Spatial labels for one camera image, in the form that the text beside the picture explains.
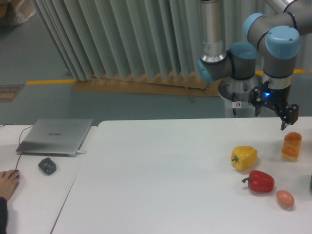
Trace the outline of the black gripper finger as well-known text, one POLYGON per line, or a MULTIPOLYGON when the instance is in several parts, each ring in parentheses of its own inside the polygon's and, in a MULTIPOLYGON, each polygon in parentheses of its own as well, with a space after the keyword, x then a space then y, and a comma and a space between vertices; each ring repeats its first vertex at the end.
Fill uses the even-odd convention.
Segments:
POLYGON ((248 103, 254 108, 254 116, 257 117, 261 113, 261 107, 264 106, 264 101, 260 98, 261 91, 256 86, 249 93, 248 103))
POLYGON ((285 130, 287 126, 295 124, 298 120, 299 106, 296 104, 277 103, 273 105, 273 111, 282 121, 280 130, 285 130))

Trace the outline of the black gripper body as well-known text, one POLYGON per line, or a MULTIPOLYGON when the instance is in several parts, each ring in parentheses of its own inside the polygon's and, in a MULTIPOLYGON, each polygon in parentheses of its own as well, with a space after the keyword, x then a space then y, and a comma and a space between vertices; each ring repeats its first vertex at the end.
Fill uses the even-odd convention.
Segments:
POLYGON ((260 99, 265 102, 267 108, 284 110, 288 106, 288 96, 290 85, 283 89, 273 89, 269 87, 270 82, 265 81, 261 86, 260 99))

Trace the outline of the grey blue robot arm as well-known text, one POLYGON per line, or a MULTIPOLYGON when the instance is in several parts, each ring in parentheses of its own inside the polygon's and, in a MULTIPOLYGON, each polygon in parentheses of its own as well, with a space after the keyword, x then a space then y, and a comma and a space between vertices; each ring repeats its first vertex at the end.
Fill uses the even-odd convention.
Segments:
POLYGON ((235 102, 245 96, 256 116, 262 107, 274 111, 282 121, 281 129, 285 129, 298 119, 298 105, 287 100, 300 38, 312 31, 312 3, 270 0, 268 5, 276 14, 248 16, 242 26, 247 41, 233 43, 225 49, 221 1, 202 0, 202 55, 197 66, 206 83, 227 77, 245 81, 254 77, 256 56, 260 54, 264 59, 262 80, 249 84, 247 91, 231 91, 229 99, 235 102))

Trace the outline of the dark sleeve forearm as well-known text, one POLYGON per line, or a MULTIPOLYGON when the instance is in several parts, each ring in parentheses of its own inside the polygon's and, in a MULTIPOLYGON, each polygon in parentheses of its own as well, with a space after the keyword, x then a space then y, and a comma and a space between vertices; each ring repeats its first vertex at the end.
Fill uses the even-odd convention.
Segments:
POLYGON ((7 200, 4 197, 0 198, 0 234, 6 234, 8 221, 7 200))

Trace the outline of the person's hand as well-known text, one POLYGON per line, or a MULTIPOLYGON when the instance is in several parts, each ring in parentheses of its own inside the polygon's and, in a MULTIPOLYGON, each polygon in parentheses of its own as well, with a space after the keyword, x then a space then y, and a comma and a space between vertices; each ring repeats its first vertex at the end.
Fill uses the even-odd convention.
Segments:
POLYGON ((11 198, 15 188, 19 184, 19 179, 16 179, 15 170, 2 171, 0 173, 0 196, 7 201, 11 198))

